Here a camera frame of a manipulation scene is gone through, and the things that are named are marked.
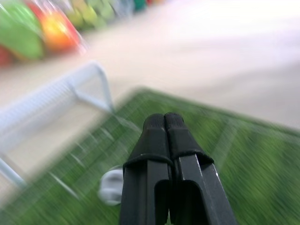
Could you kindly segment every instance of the floor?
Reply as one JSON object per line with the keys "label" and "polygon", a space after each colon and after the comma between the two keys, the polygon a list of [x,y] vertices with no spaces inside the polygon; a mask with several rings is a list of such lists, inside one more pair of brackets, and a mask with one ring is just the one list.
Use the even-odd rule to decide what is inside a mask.
{"label": "floor", "polygon": [[[150,87],[300,128],[299,22],[300,2],[295,0],[170,0],[103,32],[85,34],[86,51],[1,70],[0,107],[97,60],[116,104]],[[68,125],[57,122],[30,145],[3,157],[24,177],[32,177],[91,118],[101,116],[87,107],[73,113],[61,118]],[[47,149],[34,158],[32,151],[41,152],[36,146],[45,138]],[[0,183],[0,194],[13,189],[3,177]]]}

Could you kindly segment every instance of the white tile floor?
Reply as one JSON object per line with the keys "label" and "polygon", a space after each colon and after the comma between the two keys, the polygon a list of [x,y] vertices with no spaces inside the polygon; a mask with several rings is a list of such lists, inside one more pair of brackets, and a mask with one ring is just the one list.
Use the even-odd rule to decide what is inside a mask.
{"label": "white tile floor", "polygon": [[[104,32],[86,34],[90,48],[83,55],[0,71],[0,106],[97,60],[116,103],[147,86],[300,128],[299,24],[295,0],[173,0]],[[74,121],[81,120],[81,126],[90,123],[79,117]],[[68,126],[56,130],[64,134],[61,143],[72,134]],[[27,173],[47,158],[41,154],[27,170],[33,162],[20,149],[7,157]]]}

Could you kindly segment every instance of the white metal frame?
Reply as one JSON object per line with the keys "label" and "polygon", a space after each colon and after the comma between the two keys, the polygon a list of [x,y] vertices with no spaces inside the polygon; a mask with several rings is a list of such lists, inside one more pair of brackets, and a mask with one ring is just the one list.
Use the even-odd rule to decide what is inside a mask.
{"label": "white metal frame", "polygon": [[[81,84],[94,76],[99,78],[101,85],[99,90],[103,91],[104,100],[78,90]],[[18,145],[78,101],[110,113],[113,112],[105,72],[96,62],[90,62],[6,109],[0,110],[0,154]],[[1,157],[0,173],[18,186],[25,184],[24,180]]]}

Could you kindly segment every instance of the white wire rack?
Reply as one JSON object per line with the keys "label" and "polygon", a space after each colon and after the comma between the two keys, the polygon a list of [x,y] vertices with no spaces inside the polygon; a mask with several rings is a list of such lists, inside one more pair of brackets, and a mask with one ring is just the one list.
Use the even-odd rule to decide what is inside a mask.
{"label": "white wire rack", "polygon": [[[98,78],[98,90],[102,91],[103,99],[80,91],[80,86],[95,77]],[[79,101],[109,113],[113,112],[105,73],[96,62],[90,62],[9,107],[0,109],[0,156],[19,145],[42,126],[51,123]],[[2,158],[0,173],[18,186],[25,185],[25,181]]]}

